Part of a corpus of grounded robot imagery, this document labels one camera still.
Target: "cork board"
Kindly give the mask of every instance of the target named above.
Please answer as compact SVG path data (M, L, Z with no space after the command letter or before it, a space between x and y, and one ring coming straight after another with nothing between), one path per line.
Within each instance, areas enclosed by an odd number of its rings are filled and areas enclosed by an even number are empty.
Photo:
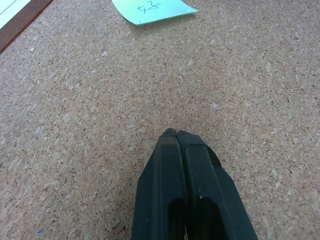
M186 0L135 27L53 1L0 54L0 239L129 240L168 127L199 135L260 240L320 239L318 0Z

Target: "light green sticky note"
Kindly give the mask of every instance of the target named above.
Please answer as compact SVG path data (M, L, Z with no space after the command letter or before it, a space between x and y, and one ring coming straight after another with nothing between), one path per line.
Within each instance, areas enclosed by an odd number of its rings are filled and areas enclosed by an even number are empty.
M122 16L135 25L198 11L181 0L112 0L112 2Z

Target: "wooden frame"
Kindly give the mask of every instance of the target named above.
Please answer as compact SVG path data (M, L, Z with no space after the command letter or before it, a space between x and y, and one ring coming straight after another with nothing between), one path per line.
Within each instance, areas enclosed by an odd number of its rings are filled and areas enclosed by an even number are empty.
M0 29L0 54L43 12L53 0L31 0Z

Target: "white paper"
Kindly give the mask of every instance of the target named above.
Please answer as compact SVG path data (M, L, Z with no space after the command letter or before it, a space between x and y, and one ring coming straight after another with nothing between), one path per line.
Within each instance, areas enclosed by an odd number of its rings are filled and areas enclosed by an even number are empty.
M0 0L0 29L31 0Z

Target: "black plastic object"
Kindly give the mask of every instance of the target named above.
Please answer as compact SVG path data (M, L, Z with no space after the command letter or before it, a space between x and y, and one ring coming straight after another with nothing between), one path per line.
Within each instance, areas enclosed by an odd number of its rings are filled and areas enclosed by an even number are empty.
M257 240L236 186L194 134L167 129L136 189L131 240Z

